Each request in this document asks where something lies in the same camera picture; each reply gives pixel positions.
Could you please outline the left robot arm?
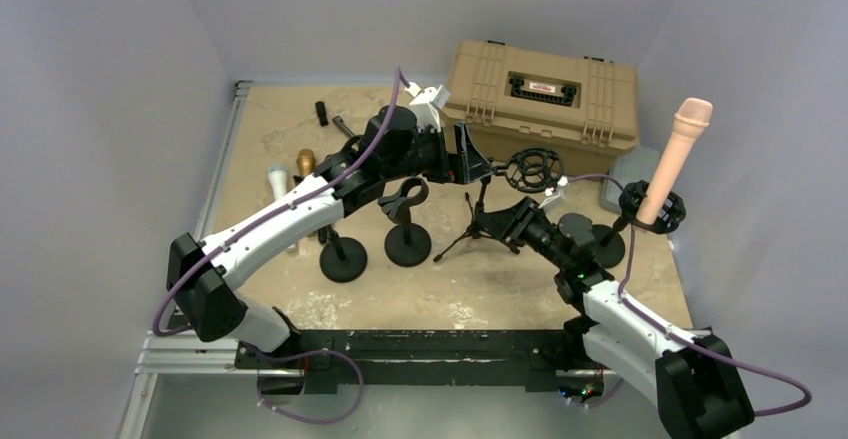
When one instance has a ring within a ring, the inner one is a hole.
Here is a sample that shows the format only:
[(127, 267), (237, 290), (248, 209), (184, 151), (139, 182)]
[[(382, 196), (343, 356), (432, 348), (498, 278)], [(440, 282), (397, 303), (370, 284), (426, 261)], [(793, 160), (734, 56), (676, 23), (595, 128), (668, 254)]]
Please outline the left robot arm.
[(492, 172), (467, 126), (453, 126), (456, 149), (443, 131), (420, 125), (406, 107), (385, 106), (365, 131), (318, 164), (282, 199), (242, 222), (196, 239), (189, 233), (169, 248), (168, 297), (203, 342), (233, 337), (259, 349), (272, 367), (297, 358), (298, 341), (284, 313), (236, 291), (266, 262), (301, 238), (380, 198), (387, 183), (421, 176), (434, 183), (470, 184)]

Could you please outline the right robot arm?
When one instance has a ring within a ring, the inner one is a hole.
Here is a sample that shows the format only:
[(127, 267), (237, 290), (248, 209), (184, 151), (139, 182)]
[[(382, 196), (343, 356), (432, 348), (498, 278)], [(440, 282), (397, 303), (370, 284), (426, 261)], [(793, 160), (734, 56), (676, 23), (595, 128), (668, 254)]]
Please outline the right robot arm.
[(724, 438), (755, 419), (727, 345), (698, 337), (633, 299), (595, 256), (592, 221), (566, 213), (558, 222), (533, 199), (480, 212), (479, 227), (509, 249), (530, 247), (557, 267), (563, 301), (581, 314), (561, 351), (576, 366), (609, 367), (656, 408), (672, 438)]

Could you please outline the pink microphone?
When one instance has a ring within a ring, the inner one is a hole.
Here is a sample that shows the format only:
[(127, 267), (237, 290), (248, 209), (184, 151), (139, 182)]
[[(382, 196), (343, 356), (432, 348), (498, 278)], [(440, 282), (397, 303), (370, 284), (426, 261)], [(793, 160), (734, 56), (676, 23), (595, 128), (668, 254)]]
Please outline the pink microphone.
[(669, 140), (636, 215), (640, 222), (652, 224), (659, 218), (694, 143), (708, 127), (712, 112), (711, 102), (687, 98), (675, 113)]

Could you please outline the white microphone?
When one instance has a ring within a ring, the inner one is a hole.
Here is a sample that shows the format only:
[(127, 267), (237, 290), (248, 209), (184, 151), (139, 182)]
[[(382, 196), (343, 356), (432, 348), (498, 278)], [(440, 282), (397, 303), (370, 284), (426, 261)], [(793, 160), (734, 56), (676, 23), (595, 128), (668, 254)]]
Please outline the white microphone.
[(289, 192), (289, 174), (283, 165), (271, 165), (268, 169), (267, 179), (274, 201), (280, 200)]

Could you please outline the gold microphone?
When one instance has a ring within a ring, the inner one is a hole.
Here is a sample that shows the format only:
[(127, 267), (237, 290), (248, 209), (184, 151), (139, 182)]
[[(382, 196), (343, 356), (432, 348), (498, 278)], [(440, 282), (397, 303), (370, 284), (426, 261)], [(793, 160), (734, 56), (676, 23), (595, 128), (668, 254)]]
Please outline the gold microphone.
[(297, 153), (296, 166), (300, 178), (308, 177), (316, 167), (316, 157), (312, 149), (304, 148)]

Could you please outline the black tripod shock-mount stand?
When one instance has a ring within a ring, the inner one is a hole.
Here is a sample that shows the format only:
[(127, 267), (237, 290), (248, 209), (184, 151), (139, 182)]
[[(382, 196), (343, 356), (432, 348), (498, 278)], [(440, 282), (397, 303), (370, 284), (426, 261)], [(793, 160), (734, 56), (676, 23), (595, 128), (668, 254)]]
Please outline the black tripod shock-mount stand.
[[(519, 192), (525, 194), (541, 193), (546, 188), (553, 186), (562, 176), (562, 166), (562, 159), (554, 150), (531, 147), (516, 152), (504, 164), (495, 165), (493, 176), (504, 177), (507, 184)], [(490, 183), (491, 176), (481, 180), (479, 195), (475, 203), (471, 202), (468, 192), (464, 193), (471, 216), (470, 223), (464, 233), (433, 258), (434, 263), (441, 261), (447, 252), (463, 239), (486, 238), (495, 240), (487, 234), (483, 234), (475, 221), (476, 214), (479, 211), (485, 211), (484, 198)]]

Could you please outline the black clip mic stand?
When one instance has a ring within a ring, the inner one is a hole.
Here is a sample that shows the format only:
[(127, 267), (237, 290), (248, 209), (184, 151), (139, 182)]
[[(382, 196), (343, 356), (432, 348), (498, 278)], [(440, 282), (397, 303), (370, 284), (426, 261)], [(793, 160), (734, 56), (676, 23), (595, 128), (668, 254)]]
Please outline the black clip mic stand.
[(331, 226), (322, 229), (326, 241), (319, 257), (322, 274), (335, 283), (349, 283), (359, 278), (368, 263), (368, 254), (361, 242), (342, 237)]

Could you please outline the black round-base mic stand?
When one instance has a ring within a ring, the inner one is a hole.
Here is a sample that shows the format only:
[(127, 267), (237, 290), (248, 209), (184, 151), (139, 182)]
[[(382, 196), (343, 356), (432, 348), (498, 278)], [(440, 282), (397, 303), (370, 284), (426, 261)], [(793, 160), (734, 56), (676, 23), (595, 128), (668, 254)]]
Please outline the black round-base mic stand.
[(377, 204), (395, 224), (384, 239), (387, 258), (401, 267), (414, 267), (424, 262), (432, 250), (429, 233), (412, 221), (411, 208), (422, 204), (429, 187), (420, 177), (407, 178), (391, 195), (381, 197)]

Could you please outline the black microphone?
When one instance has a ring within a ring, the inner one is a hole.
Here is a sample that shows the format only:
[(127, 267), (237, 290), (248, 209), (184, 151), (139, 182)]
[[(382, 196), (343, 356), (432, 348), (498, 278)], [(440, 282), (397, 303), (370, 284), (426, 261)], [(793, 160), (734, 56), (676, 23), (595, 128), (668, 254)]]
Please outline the black microphone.
[(335, 164), (335, 163), (337, 162), (337, 159), (338, 159), (338, 156), (337, 156), (336, 154), (331, 154), (331, 155), (328, 155), (328, 156), (324, 159), (324, 161), (322, 162), (322, 164), (323, 164), (323, 165), (326, 165), (327, 167), (329, 167), (331, 164)]

